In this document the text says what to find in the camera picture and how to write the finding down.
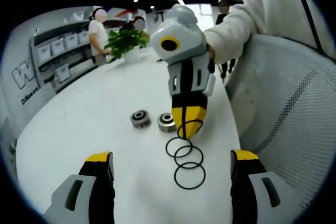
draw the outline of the o-ring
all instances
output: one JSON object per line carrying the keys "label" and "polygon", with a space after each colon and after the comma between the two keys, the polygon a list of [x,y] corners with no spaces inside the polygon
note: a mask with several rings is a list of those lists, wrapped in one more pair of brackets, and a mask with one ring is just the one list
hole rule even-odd
{"label": "o-ring", "polygon": [[188,139],[183,139],[183,140],[189,142],[189,145],[185,145],[184,147],[190,147],[190,150],[189,150],[186,154],[181,155],[181,156],[175,156],[175,155],[170,154],[170,153],[168,152],[168,145],[169,145],[169,143],[170,143],[171,141],[173,141],[173,140],[175,140],[175,139],[181,139],[181,138],[178,137],[178,136],[176,136],[176,137],[173,137],[172,139],[170,139],[170,140],[166,143],[166,152],[167,152],[167,154],[168,154],[169,156],[171,156],[171,157],[173,157],[173,158],[181,158],[181,157],[185,157],[186,155],[188,155],[188,154],[192,151],[192,149],[193,149],[193,144],[190,142],[190,140],[188,140]]}
{"label": "o-ring", "polygon": [[174,180],[175,180],[175,183],[176,183],[179,187],[181,187],[181,188],[183,188],[183,189],[186,189],[186,190],[193,190],[193,189],[199,188],[199,187],[204,183],[204,181],[205,181],[205,177],[206,177],[205,169],[203,168],[202,165],[200,165],[200,166],[196,166],[196,167],[200,167],[200,168],[203,170],[203,173],[204,173],[203,180],[202,180],[202,182],[201,182],[199,185],[194,186],[194,187],[184,187],[184,186],[180,185],[180,183],[177,182],[177,179],[176,179],[177,171],[178,171],[180,168],[183,168],[183,167],[182,167],[183,165],[187,165],[187,164],[198,165],[198,163],[196,163],[196,162],[185,162],[185,163],[179,165],[178,168],[175,170],[175,173],[174,173]]}
{"label": "o-ring", "polygon": [[201,154],[201,156],[202,156],[202,158],[201,158],[201,161],[199,162],[199,163],[196,163],[196,162],[193,162],[193,163],[195,163],[196,165],[195,166],[191,166],[191,167],[185,167],[184,166],[184,164],[179,164],[178,162],[177,162],[177,158],[179,158],[178,156],[177,156],[177,153],[180,151],[180,150],[182,150],[183,148],[186,148],[186,147],[189,147],[189,146],[182,146],[182,147],[180,147],[179,149],[177,149],[177,151],[175,152],[175,154],[174,154],[174,160],[175,160],[175,163],[180,167],[182,167],[183,169],[194,169],[194,168],[196,168],[196,167],[198,167],[198,166],[200,166],[202,163],[203,163],[203,159],[204,159],[204,156],[203,156],[203,152],[198,148],[198,147],[196,147],[196,146],[194,146],[194,145],[192,145],[192,147],[191,147],[191,150],[193,149],[193,148],[195,148],[195,149],[197,149],[199,152],[200,152],[200,154]]}
{"label": "o-ring", "polygon": [[180,130],[182,129],[183,126],[186,126],[187,124],[189,123],[194,123],[194,122],[197,122],[197,123],[200,123],[201,125],[198,127],[196,133],[203,127],[203,121],[202,120],[199,120],[199,119],[195,119],[195,120],[190,120],[190,121],[186,121],[184,124],[181,124],[180,127],[177,128],[177,135],[179,138],[183,139],[183,140],[188,140],[184,137],[181,137],[180,136]]}

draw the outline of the green plant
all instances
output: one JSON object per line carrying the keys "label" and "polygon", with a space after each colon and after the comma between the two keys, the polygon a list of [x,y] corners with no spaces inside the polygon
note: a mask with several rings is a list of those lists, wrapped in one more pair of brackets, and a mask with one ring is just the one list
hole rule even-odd
{"label": "green plant", "polygon": [[145,47],[149,43],[149,38],[142,31],[136,29],[120,30],[118,33],[111,30],[105,48],[111,48],[112,54],[120,59],[123,54],[132,50],[135,46]]}

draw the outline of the white shirt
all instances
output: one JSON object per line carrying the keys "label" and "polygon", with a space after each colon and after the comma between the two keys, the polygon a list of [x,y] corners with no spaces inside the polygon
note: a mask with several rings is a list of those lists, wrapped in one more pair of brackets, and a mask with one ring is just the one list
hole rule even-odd
{"label": "white shirt", "polygon": [[[104,49],[106,41],[108,40],[107,31],[105,30],[104,25],[96,20],[90,21],[89,35],[90,34],[97,34],[98,44],[101,47],[101,49]],[[99,54],[99,52],[92,45],[91,45],[91,51],[93,56]]]}
{"label": "white shirt", "polygon": [[[206,31],[215,49],[217,64],[242,55],[251,33],[285,37],[316,48],[301,0],[243,0],[232,6],[223,22]],[[336,49],[328,27],[312,0],[307,0],[324,52],[336,59]]]}

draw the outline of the black trousers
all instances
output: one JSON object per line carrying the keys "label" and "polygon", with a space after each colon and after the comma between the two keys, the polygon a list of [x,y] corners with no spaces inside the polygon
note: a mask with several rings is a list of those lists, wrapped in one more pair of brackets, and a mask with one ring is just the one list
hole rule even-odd
{"label": "black trousers", "polygon": [[[230,61],[229,73],[232,72],[232,69],[233,69],[233,67],[235,66],[235,64],[236,64],[236,59],[232,59],[232,60]],[[223,71],[223,73],[225,73],[225,74],[226,74],[226,72],[227,72],[227,67],[228,67],[228,63],[227,63],[227,62],[224,63],[224,64],[222,64],[222,71]]]}

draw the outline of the white table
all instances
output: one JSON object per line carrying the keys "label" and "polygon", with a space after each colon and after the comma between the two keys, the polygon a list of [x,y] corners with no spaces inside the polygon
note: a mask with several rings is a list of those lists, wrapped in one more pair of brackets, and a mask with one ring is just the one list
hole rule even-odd
{"label": "white table", "polygon": [[[37,211],[47,210],[52,193],[79,172],[88,156],[112,151],[117,224],[231,222],[230,150],[239,148],[239,140],[224,86],[217,75],[204,126],[192,139],[204,153],[205,182],[195,190],[181,189],[174,182],[177,165],[165,152],[176,133],[160,132],[156,122],[171,109],[166,63],[157,59],[151,52],[136,63],[119,60],[94,70],[54,97],[27,125],[17,142],[17,173]],[[138,130],[130,115],[140,109],[148,110],[152,124]],[[185,144],[176,140],[169,151]],[[193,149],[178,161],[199,160]],[[187,187],[202,178],[200,168],[177,174]]]}

